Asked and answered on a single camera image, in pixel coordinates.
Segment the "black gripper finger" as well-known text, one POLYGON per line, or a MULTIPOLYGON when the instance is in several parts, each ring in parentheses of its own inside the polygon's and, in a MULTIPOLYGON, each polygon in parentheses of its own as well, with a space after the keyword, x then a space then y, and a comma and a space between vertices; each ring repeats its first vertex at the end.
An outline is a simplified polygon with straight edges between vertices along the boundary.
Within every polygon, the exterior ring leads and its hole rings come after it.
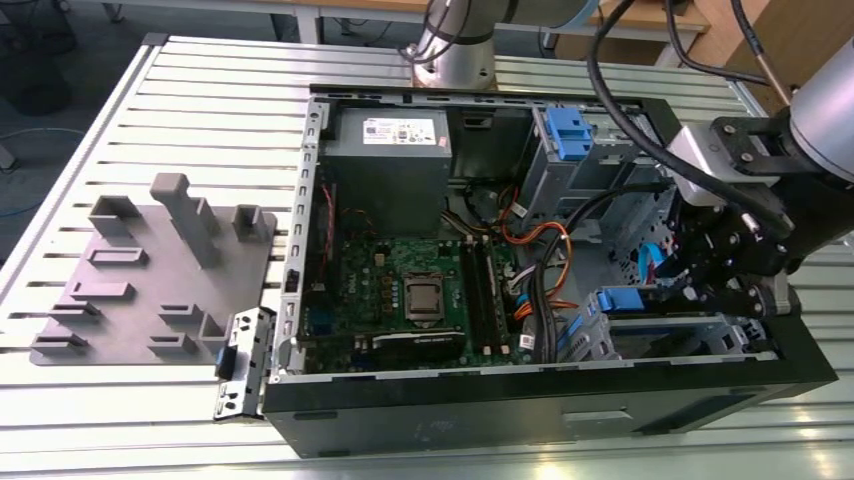
POLYGON ((700 296, 720 296, 732 277, 728 261, 741 247, 741 230, 729 207, 672 207, 668 227, 672 253, 666 277, 694 288, 700 296))
POLYGON ((700 287, 657 288, 657 308, 669 313, 702 313, 769 320, 801 314, 801 301, 792 286, 776 290, 765 284, 734 288, 728 282, 700 287))

